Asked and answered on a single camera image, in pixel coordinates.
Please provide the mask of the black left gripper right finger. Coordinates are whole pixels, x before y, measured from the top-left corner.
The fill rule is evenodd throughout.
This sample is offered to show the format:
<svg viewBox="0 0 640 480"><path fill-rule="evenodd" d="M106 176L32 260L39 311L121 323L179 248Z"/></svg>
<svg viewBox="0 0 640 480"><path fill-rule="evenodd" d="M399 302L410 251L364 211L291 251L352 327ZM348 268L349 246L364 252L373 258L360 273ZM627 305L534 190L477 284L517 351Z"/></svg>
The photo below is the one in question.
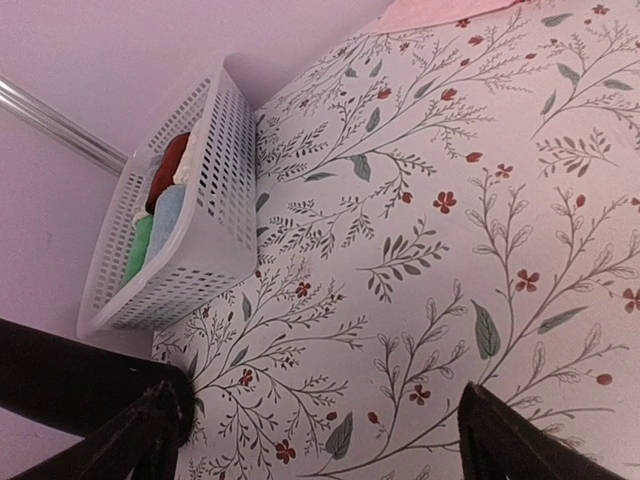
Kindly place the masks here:
<svg viewBox="0 0 640 480"><path fill-rule="evenodd" d="M537 429L486 388L468 383L457 422L465 479L604 479L620 476Z"/></svg>

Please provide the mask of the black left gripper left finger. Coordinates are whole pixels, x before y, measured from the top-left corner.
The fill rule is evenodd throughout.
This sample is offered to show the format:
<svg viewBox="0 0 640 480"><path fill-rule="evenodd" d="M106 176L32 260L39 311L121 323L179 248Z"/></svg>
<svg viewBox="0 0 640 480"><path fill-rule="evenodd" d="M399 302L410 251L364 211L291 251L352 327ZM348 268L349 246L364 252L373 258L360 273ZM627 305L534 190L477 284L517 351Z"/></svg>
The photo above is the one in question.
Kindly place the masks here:
<svg viewBox="0 0 640 480"><path fill-rule="evenodd" d="M172 479L195 413L191 384L163 381L97 432L29 470L31 479Z"/></svg>

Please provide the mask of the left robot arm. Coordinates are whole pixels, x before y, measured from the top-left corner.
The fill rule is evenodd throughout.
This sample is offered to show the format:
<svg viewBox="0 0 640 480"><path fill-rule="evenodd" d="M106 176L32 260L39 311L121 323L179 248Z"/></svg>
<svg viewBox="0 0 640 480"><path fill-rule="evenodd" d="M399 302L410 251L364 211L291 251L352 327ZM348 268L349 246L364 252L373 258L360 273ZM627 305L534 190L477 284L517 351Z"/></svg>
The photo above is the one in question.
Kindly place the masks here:
<svg viewBox="0 0 640 480"><path fill-rule="evenodd" d="M21 479L172 479L192 428L195 393L179 368L4 320L1 406L80 437ZM466 479L614 479L484 387L458 411Z"/></svg>

